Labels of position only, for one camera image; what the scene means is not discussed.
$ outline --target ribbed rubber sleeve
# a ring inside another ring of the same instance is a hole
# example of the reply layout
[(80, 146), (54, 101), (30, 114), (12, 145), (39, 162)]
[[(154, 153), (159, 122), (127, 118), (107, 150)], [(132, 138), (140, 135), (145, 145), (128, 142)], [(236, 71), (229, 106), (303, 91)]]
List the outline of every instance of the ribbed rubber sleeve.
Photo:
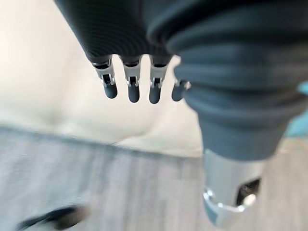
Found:
[(308, 3), (223, 5), (204, 18), (202, 5), (194, 6), (195, 20), (172, 32), (166, 25), (178, 15), (157, 14), (149, 39), (165, 41), (181, 57), (174, 72), (192, 85), (184, 98), (198, 113), (204, 149), (237, 160), (266, 159), (288, 121), (308, 104), (296, 90), (308, 80)]

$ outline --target gray carpet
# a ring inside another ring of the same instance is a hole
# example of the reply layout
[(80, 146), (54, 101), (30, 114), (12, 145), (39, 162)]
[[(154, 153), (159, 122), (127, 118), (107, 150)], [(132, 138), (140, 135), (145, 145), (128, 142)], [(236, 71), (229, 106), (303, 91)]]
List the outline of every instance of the gray carpet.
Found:
[[(229, 230), (308, 230), (308, 145), (287, 141), (270, 163), (258, 204)], [(212, 231), (198, 158), (124, 150), (0, 129), (0, 230), (82, 203), (72, 231)], [(50, 228), (33, 227), (29, 231)]]

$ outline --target white surface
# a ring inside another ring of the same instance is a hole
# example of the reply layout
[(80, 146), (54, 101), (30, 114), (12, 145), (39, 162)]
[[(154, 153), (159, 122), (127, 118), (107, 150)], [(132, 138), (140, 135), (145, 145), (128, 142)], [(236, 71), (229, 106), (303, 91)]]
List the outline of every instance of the white surface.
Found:
[(43, 133), (186, 156), (202, 152), (197, 116), (173, 102), (173, 58), (152, 105), (150, 60), (141, 61), (140, 100), (127, 96), (113, 57), (118, 96), (110, 100), (75, 35), (51, 0), (0, 1), (0, 122)]

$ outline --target blue object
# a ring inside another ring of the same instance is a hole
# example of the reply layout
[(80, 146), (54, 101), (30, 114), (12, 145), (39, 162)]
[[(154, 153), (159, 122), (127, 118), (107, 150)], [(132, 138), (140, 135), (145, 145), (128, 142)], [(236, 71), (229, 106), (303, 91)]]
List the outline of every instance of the blue object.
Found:
[[(299, 90), (308, 94), (308, 82), (303, 83)], [(296, 117), (289, 125), (286, 136), (307, 136), (308, 135), (308, 110), (302, 115)]]

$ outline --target robotic hand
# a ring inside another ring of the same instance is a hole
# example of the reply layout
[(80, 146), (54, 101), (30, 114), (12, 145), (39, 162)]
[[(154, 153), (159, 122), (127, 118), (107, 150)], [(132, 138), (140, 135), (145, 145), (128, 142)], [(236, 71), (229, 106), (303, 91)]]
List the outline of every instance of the robotic hand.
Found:
[[(181, 57), (174, 69), (178, 80), (172, 98), (178, 101), (183, 96), (198, 113), (204, 145), (205, 208), (217, 227), (232, 223), (256, 200), (264, 168), (288, 122), (307, 106), (307, 96), (298, 93), (297, 87), (308, 80), (308, 3), (55, 2), (105, 90), (111, 89), (106, 92), (109, 98), (117, 93), (110, 54), (122, 58), (128, 87), (134, 91), (139, 91), (141, 55), (152, 55), (152, 65), (158, 68), (166, 67), (174, 54)], [(155, 61), (159, 58), (161, 65)], [(164, 74), (165, 69), (153, 69), (152, 103), (159, 100), (160, 90), (155, 88), (161, 88)], [(182, 94), (187, 82), (191, 88)], [(139, 92), (131, 94), (130, 100), (138, 101)]]

